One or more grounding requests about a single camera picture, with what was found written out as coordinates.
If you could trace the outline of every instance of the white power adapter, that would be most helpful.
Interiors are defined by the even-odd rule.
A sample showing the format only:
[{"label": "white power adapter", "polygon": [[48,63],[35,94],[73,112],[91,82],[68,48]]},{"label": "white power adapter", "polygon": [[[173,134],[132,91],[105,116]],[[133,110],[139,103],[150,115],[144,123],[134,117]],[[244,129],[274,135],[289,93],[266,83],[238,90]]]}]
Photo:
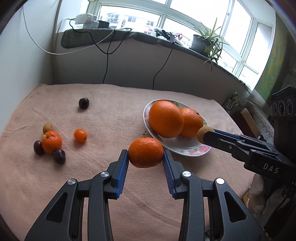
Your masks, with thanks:
[{"label": "white power adapter", "polygon": [[75,24],[83,24],[83,28],[98,28],[97,17],[91,13],[80,14],[76,16]]}]

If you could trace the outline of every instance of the window sill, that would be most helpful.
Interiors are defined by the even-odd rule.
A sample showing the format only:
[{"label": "window sill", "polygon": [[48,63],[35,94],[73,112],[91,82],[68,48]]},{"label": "window sill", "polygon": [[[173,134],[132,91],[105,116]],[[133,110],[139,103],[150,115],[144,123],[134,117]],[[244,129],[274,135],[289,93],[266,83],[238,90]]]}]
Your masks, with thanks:
[{"label": "window sill", "polygon": [[[110,34],[112,29],[98,28],[98,29],[87,29],[87,31],[90,31],[94,40],[96,42],[99,42],[105,36]],[[113,42],[121,41],[125,35],[126,35],[126,31],[116,30],[114,38],[113,38]],[[112,38],[112,35],[110,35],[108,38],[106,38],[102,43],[110,42],[111,38]],[[208,58],[206,58],[205,56],[203,56],[199,53],[196,53],[195,51],[193,51],[191,49],[180,46],[178,44],[171,45],[170,42],[167,40],[156,38],[152,35],[148,35],[145,33],[130,32],[125,37],[125,40],[127,40],[127,39],[134,39],[136,41],[140,41],[140,42],[152,44],[152,45],[160,44],[160,45],[167,47],[167,48],[173,48],[173,49],[185,52],[187,54],[195,56],[196,58],[202,59],[204,61],[208,60]],[[68,29],[63,33],[62,40],[61,40],[61,46],[63,48],[70,49],[70,48],[76,48],[76,47],[82,47],[82,46],[88,46],[88,45],[93,45],[93,41],[92,41],[89,34],[79,34],[77,32],[74,32],[72,29]],[[245,88],[248,90],[248,92],[251,93],[251,90],[247,87],[247,85],[244,82],[242,82],[240,79],[238,79],[236,76],[234,76],[232,73],[228,72],[226,69],[224,69],[223,67],[221,67],[215,63],[214,63],[214,66],[221,69],[222,71],[227,73],[229,76],[233,77],[235,80],[239,81],[241,84],[243,84],[245,86]]]}]

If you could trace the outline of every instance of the white plate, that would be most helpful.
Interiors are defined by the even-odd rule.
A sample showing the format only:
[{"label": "white plate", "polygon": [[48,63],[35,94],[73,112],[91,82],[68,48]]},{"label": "white plate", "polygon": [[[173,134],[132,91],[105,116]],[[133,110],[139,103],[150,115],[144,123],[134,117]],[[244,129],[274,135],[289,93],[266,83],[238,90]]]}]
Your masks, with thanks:
[{"label": "white plate", "polygon": [[[159,140],[165,148],[167,148],[175,153],[178,153],[180,155],[202,156],[202,155],[206,154],[211,149],[211,147],[201,144],[196,137],[187,138],[187,137],[178,135],[177,137],[166,139],[166,138],[159,136],[158,134],[156,134],[152,130],[152,128],[149,125],[149,118],[148,118],[149,110],[150,110],[151,106],[159,100],[169,101],[169,102],[175,104],[176,106],[178,106],[179,108],[185,108],[185,107],[190,108],[189,106],[187,106],[183,103],[180,103],[178,101],[175,101],[175,100],[158,99],[158,100],[151,101],[148,105],[146,105],[144,112],[143,112],[144,123],[145,123],[147,131],[150,133],[150,135],[153,138]],[[208,126],[208,123],[205,121],[205,119],[204,118],[202,118],[202,119],[204,121],[204,126]]]}]

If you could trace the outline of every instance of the camera lens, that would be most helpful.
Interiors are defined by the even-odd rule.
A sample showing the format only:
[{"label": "camera lens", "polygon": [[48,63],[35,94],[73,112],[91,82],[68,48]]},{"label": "camera lens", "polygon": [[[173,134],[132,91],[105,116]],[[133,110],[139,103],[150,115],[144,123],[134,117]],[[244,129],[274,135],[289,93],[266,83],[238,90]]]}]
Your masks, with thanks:
[{"label": "camera lens", "polygon": [[292,101],[289,99],[287,101],[287,112],[290,115],[292,113],[292,111],[293,111],[293,104],[292,104]]},{"label": "camera lens", "polygon": [[284,115],[285,113],[285,105],[282,100],[279,101],[279,114]]},{"label": "camera lens", "polygon": [[276,106],[276,103],[274,103],[274,115],[277,114],[277,106]]}]

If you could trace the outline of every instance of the spider plant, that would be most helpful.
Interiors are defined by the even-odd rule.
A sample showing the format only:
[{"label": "spider plant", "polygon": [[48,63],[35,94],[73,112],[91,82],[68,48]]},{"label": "spider plant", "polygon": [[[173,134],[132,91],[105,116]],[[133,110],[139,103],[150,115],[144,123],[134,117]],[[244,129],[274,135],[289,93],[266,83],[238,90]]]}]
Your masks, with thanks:
[{"label": "spider plant", "polygon": [[213,62],[215,62],[218,65],[218,59],[220,58],[222,49],[223,49],[223,44],[227,44],[224,42],[224,39],[221,37],[221,35],[217,35],[215,32],[220,29],[221,27],[218,27],[215,29],[216,24],[217,24],[217,18],[215,21],[215,24],[213,28],[207,28],[205,27],[202,23],[203,28],[200,28],[188,21],[185,21],[193,26],[193,28],[200,34],[198,38],[202,38],[204,40],[209,41],[209,45],[205,45],[205,52],[209,55],[209,59],[205,61],[203,64],[206,62],[211,63],[211,71],[213,70]]}]

